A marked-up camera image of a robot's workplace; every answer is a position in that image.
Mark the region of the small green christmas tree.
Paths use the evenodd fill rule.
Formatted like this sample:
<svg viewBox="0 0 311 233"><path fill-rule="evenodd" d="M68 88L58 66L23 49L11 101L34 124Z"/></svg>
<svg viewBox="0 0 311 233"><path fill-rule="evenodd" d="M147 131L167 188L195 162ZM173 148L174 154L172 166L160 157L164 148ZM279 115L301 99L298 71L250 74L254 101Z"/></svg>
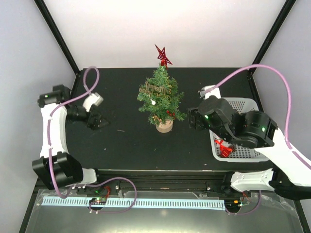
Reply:
<svg viewBox="0 0 311 233"><path fill-rule="evenodd" d="M137 100L142 102L139 107L140 112L148 112L148 121L151 124L159 125L160 123L165 124L167 120L183 121L186 118L186 113L179 110L179 104L184 96L183 92L178 91L177 80L170 77L168 74L168 69L159 65L154 71L152 77L147 77L145 82L156 86L164 86L171 91L168 95L156 96L152 94L148 96L138 92ZM169 116L167 110L175 113L175 117ZM152 116L157 115L162 119L162 122L153 121Z"/></svg>

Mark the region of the gold merry christmas sign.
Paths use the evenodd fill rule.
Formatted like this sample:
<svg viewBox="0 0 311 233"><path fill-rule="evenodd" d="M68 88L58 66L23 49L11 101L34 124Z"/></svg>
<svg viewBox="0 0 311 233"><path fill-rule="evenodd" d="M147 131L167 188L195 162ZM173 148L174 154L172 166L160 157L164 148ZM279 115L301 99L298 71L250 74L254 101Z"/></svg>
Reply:
<svg viewBox="0 0 311 233"><path fill-rule="evenodd" d="M171 93L169 89L167 89L164 86L156 86L153 84L148 83L147 81L145 84L142 84L139 88L139 93L146 94L148 96L151 96L152 94L159 96L159 95L168 95Z"/></svg>

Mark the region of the white perforated plastic basket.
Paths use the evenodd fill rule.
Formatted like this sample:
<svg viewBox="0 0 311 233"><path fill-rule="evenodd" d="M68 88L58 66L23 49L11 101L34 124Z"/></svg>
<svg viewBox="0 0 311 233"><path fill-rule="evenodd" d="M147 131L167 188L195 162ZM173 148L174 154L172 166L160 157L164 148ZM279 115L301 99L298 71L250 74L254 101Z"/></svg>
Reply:
<svg viewBox="0 0 311 233"><path fill-rule="evenodd" d="M225 98L228 103L237 110L240 114L247 113L249 111L258 111L257 103L253 99L249 98ZM244 148L241 146L235 146L235 151L230 153L229 157L223 158L220 156L220 145L214 140L220 141L219 137L212 131L209 131L211 140L211 149L214 158L220 162L229 163L258 163L266 162L269 159L263 154L255 151L254 149Z"/></svg>

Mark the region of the red star ornament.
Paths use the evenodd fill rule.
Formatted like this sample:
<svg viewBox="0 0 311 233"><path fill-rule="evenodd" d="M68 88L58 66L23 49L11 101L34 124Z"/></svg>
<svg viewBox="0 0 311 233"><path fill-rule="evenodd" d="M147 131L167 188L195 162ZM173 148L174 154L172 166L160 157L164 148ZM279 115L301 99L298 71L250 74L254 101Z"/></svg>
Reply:
<svg viewBox="0 0 311 233"><path fill-rule="evenodd" d="M168 59L168 57L166 56L166 49L165 47L163 47L162 49L160 49L160 47L158 47L156 44L155 44L155 47L158 51L158 60L160 60L160 65L162 67L165 67L165 68L168 68L168 64L169 65L173 65L172 62Z"/></svg>

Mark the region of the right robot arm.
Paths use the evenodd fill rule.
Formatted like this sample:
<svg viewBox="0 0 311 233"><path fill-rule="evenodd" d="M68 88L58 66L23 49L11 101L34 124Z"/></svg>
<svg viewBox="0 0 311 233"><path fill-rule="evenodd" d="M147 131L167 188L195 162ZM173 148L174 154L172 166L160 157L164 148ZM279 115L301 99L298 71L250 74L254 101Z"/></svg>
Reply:
<svg viewBox="0 0 311 233"><path fill-rule="evenodd" d="M221 142L253 149L275 165L257 172L230 172L221 183L231 196L244 191L271 191L290 200L311 197L311 161L296 149L266 113L239 113L224 98L210 96L188 109L189 126L210 130Z"/></svg>

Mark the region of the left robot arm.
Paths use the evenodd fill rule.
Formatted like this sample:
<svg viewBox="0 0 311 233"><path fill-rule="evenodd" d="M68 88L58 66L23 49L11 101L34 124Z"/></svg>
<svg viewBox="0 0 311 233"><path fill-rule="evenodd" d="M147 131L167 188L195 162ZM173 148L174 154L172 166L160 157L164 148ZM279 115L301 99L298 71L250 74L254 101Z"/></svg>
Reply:
<svg viewBox="0 0 311 233"><path fill-rule="evenodd" d="M97 177L96 169L83 168L69 153L66 143L66 123L80 121L92 129L108 125L99 111L103 98L91 93L78 106L68 103L70 89L57 85L50 93L39 96L38 105L43 119L43 143L40 157L32 162L33 171L49 190L70 185L85 185L94 194L101 193L104 181Z"/></svg>

